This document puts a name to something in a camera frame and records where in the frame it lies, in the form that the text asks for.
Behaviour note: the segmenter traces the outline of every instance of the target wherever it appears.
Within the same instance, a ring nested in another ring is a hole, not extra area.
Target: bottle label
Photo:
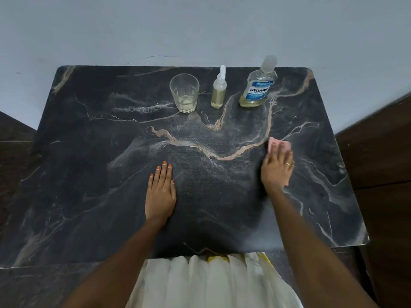
[[[259,101],[263,99],[273,82],[274,81],[254,81],[248,89],[245,99],[248,101]]]

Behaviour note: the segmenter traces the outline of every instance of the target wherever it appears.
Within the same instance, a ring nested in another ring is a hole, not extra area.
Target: mouthwash bottle
[[[250,108],[264,103],[268,89],[277,79],[274,71],[276,65],[277,58],[274,55],[268,55],[261,68],[249,74],[247,88],[240,97],[240,106]]]

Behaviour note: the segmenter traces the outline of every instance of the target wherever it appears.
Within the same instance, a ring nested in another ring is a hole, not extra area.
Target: spray bottle
[[[264,103],[268,89],[277,79],[274,71],[276,65],[277,58],[274,55],[268,55],[264,58],[261,68],[249,74],[247,87],[240,97],[240,106],[249,108]]]
[[[213,96],[211,97],[211,107],[219,109],[223,106],[224,95],[226,94],[226,67],[221,65],[220,73],[213,83]]]

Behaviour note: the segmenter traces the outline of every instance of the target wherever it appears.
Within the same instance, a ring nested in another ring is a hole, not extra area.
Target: clear glass tumbler
[[[170,90],[177,109],[182,113],[190,113],[196,109],[200,84],[196,77],[181,73],[170,81]]]

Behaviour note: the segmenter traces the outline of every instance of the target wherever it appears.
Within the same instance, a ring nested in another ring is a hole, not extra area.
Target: white garment
[[[302,308],[263,253],[148,259],[126,308]]]

